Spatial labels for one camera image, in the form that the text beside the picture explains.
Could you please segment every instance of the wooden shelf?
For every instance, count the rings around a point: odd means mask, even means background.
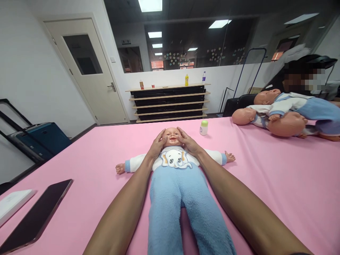
[[[156,119],[156,120],[140,120],[138,118],[137,123],[144,123],[144,122],[155,122],[155,121],[164,121],[164,120],[176,120],[176,119],[193,119],[193,118],[202,118],[206,117],[207,115],[203,113],[203,115],[200,116],[189,116],[189,117],[179,117],[179,118],[168,118],[168,119]]]
[[[183,104],[195,104],[195,103],[209,103],[209,100],[199,101],[199,102],[186,102],[186,103],[175,103],[175,104],[158,104],[158,105],[149,105],[149,106],[136,106],[133,105],[133,109],[139,109],[139,108],[151,108],[151,107],[162,107],[162,106],[174,106],[174,105],[183,105]]]
[[[210,94],[210,92],[206,92],[206,93],[196,93],[196,94],[173,95],[173,96],[161,96],[161,97],[130,98],[129,101],[135,101],[135,100],[149,100],[149,99],[160,99],[160,98],[170,98],[170,97],[183,97],[183,96],[200,96],[200,95],[209,95],[209,94]]]
[[[177,113],[177,112],[194,112],[194,111],[205,111],[205,110],[208,110],[208,108],[203,106],[199,109],[180,110],[180,111],[171,111],[171,112],[156,112],[156,113],[141,113],[141,114],[138,114],[137,112],[135,112],[134,115],[142,116],[142,115],[154,115],[154,114]]]
[[[202,84],[202,83],[193,83],[189,86],[184,85],[175,85],[175,86],[167,86],[167,87],[155,87],[155,88],[144,88],[143,90],[155,90],[155,89],[175,89],[179,87],[195,87],[195,86],[205,86],[205,85],[211,85],[210,83]],[[141,88],[139,89],[133,89],[133,90],[125,90],[125,92],[131,92],[131,91],[143,91]]]

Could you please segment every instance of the water bottle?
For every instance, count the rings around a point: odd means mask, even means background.
[[[202,84],[205,84],[205,72],[203,73]]]
[[[201,126],[199,127],[199,133],[201,135],[206,135],[208,133],[208,121],[202,120]]]

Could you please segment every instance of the black drawer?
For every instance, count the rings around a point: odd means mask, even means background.
[[[160,105],[160,104],[189,103],[189,102],[201,102],[201,101],[204,101],[204,95],[135,100],[135,104],[136,106],[152,106],[152,105]]]
[[[203,103],[199,104],[180,104],[176,106],[163,106],[163,107],[150,107],[150,108],[140,108],[137,109],[138,114],[142,113],[159,113],[159,112],[173,112],[173,111],[184,111],[191,109],[200,109],[202,108]]]
[[[196,94],[196,93],[205,93],[204,86],[181,87],[181,88],[176,88],[176,89],[131,91],[131,95],[133,95],[134,98],[176,96],[176,95]]]
[[[200,115],[203,115],[203,111],[142,115],[142,116],[139,116],[139,118],[140,120],[157,120],[157,119],[181,118],[181,117],[200,116]]]

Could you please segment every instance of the small bottle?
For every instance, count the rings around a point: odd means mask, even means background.
[[[141,89],[144,89],[144,84],[143,84],[142,80],[139,81],[139,85],[141,86]]]
[[[202,84],[205,84],[205,72],[203,73]]]
[[[189,86],[189,76],[188,76],[188,74],[185,76],[185,86]]]
[[[199,127],[199,133],[201,135],[206,135],[208,133],[208,121],[202,120],[201,126]]]

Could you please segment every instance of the pink tablecloth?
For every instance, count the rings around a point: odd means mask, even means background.
[[[276,138],[253,125],[236,126],[231,118],[96,127],[19,184],[0,196],[23,189],[37,194],[0,228],[2,244],[48,185],[74,179],[41,238],[14,254],[82,254],[106,208],[131,174],[117,176],[115,165],[146,153],[163,129],[182,127],[202,147],[235,154],[225,168],[257,194],[315,254],[340,254],[340,142],[317,137]],[[147,195],[128,254],[147,254]],[[251,254],[247,243],[223,212],[238,254]],[[195,254],[188,220],[182,217],[184,249]]]

